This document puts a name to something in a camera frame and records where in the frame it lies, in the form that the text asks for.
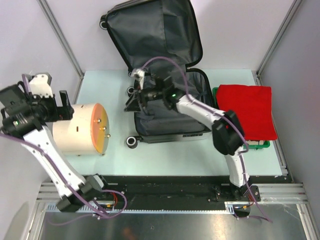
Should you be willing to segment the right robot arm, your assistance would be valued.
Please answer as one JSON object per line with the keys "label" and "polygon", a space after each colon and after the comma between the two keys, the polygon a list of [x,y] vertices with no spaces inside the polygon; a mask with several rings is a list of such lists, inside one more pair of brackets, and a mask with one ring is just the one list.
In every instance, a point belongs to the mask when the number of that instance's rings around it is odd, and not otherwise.
{"label": "right robot arm", "polygon": [[162,100],[168,110],[187,115],[205,125],[212,132],[215,149],[224,155],[229,171],[229,192],[237,201],[242,201],[249,194],[250,176],[246,172],[244,154],[249,147],[245,133],[236,113],[223,111],[209,106],[188,93],[188,89],[178,88],[171,77],[155,79],[155,86],[145,88],[145,71],[136,68],[129,76],[138,82],[129,100],[125,104],[126,112],[142,112],[148,102]]}

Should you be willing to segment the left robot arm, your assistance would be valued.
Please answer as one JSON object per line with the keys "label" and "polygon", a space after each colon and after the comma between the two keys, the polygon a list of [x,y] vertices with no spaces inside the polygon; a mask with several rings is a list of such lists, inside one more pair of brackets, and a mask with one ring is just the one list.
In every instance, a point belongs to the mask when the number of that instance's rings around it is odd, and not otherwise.
{"label": "left robot arm", "polygon": [[87,206],[102,215],[90,202],[95,197],[107,199],[111,188],[99,174],[87,178],[80,175],[59,150],[47,126],[73,117],[68,93],[61,90],[59,94],[62,106],[57,106],[55,96],[28,92],[21,81],[2,89],[0,135],[19,143],[38,160],[57,189],[60,201],[56,206],[61,212],[76,212]]}

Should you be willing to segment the green plastic tray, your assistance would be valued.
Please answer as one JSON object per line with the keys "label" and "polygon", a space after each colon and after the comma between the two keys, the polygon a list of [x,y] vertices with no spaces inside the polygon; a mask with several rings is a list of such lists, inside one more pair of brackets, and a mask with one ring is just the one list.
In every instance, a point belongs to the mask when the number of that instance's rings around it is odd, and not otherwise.
{"label": "green plastic tray", "polygon": [[[217,92],[218,92],[218,87],[214,87],[212,89],[214,106],[217,109],[219,109],[218,100],[217,100]],[[247,140],[246,142],[248,144],[249,149],[253,149],[253,150],[265,149],[265,148],[268,148],[271,145],[269,140],[259,140],[259,141]]]}

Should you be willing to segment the red cloth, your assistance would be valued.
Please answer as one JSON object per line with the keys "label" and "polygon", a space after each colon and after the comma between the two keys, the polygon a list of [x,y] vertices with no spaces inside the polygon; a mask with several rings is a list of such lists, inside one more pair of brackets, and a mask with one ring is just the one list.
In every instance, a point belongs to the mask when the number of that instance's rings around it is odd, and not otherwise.
{"label": "red cloth", "polygon": [[272,120],[272,88],[221,84],[216,92],[220,110],[236,113],[247,141],[274,141],[278,138]]}

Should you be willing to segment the white black space suitcase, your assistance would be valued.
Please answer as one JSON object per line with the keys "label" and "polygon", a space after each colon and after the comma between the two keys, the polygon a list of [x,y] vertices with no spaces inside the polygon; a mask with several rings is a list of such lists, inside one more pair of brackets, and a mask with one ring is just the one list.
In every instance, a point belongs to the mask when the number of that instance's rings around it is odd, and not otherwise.
{"label": "white black space suitcase", "polygon": [[[197,100],[214,103],[209,79],[196,68],[203,48],[192,3],[189,0],[129,0],[100,17],[128,71],[145,71],[144,88],[156,77],[170,76],[179,89],[188,89]],[[163,101],[150,101],[134,113],[138,137],[146,143],[202,140],[211,131],[195,119],[169,110]]]}

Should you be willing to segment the beige drum with orange lid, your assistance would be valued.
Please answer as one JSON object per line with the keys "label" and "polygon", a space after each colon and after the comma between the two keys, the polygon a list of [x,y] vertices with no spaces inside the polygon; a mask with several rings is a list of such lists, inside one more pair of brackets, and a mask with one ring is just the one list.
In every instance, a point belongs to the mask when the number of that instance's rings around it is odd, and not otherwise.
{"label": "beige drum with orange lid", "polygon": [[65,155],[104,155],[110,135],[107,112],[100,103],[74,104],[73,117],[52,125],[57,147]]}

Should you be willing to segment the teal cream sock towel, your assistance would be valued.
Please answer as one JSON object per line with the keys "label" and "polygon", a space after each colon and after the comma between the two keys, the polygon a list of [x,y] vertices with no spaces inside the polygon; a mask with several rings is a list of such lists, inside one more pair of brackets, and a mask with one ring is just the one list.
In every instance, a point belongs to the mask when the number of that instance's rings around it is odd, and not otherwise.
{"label": "teal cream sock towel", "polygon": [[247,140],[246,142],[248,145],[251,145],[251,146],[260,146],[265,143],[264,140]]}

